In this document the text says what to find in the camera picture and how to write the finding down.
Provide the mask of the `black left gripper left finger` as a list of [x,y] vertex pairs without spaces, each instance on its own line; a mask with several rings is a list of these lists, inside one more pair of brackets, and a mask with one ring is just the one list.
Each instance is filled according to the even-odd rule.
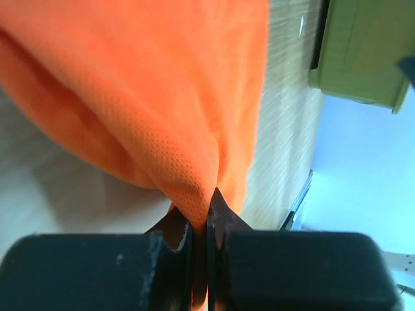
[[2,310],[189,310],[193,232],[177,209],[143,234],[34,234],[1,262]]

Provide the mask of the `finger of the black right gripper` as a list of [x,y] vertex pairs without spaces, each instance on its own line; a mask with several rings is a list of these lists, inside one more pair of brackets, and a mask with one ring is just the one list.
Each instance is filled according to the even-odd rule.
[[401,72],[408,78],[412,87],[415,87],[415,55],[406,56],[398,62]]

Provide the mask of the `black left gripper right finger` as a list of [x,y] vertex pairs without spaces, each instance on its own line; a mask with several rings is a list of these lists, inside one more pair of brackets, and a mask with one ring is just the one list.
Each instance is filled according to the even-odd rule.
[[359,233],[258,231],[213,193],[210,310],[401,310],[380,249]]

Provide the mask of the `orange t-shirt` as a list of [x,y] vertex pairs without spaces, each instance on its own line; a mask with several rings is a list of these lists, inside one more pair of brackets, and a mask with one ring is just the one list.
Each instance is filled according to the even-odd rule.
[[197,233],[239,212],[265,82],[267,1],[2,1],[1,85],[79,158],[161,190]]

